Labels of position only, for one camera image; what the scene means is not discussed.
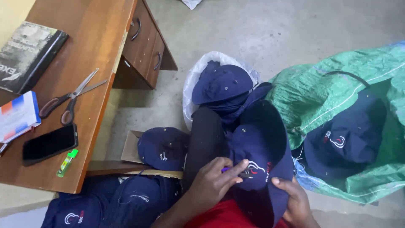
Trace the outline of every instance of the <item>green tarp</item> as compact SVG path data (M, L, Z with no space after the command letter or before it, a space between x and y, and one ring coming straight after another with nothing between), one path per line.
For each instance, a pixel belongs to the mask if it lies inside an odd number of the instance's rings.
M405 42L390 46L344 52L315 65L284 69L269 82L274 88L266 96L280 112L291 149L305 135L351 106L365 88L346 71L366 80L386 103L387 119L377 160L363 172L336 180L331 185L309 176L294 160L297 180L314 192L359 203L371 203L405 186Z

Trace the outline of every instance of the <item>person's hand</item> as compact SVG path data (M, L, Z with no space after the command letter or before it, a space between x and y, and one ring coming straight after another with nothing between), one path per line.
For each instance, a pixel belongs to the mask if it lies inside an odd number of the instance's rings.
M200 169L182 200L186 200L196 214L206 212L225 196L232 185L243 181L242 178L238 177L238 174L243 172L248 164L249 161L244 159L233 166L231 159L216 157ZM231 168L221 173L221 169L224 167Z
M292 182L273 177L271 182L279 189L286 191L290 196L287 210L283 215L286 221L291 223L295 228L319 227L312 216L308 196L295 177L292 178Z

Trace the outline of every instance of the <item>black trousers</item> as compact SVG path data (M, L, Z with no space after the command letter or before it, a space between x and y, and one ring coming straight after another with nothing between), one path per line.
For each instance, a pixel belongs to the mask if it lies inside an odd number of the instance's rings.
M183 172L183 193L190 188L203 166L216 157L227 157L228 153L221 117L209 108L199 108L193 114L190 143Z

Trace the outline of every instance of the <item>gray floor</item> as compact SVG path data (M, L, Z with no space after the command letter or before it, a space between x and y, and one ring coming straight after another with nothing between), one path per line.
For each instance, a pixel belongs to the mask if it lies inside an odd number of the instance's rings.
M112 90L94 160L119 160L129 130L186 131L182 90L188 70L220 51L251 64L264 81L282 69L333 54L378 47L405 37L404 0L203 0L189 10L179 0L147 0L176 60L154 91ZM308 192L322 227L404 227L404 190L378 206Z

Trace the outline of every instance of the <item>smartphone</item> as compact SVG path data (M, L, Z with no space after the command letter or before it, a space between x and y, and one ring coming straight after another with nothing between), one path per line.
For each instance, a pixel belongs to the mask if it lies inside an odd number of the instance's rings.
M26 141L23 166L30 166L78 146L77 126L73 123Z

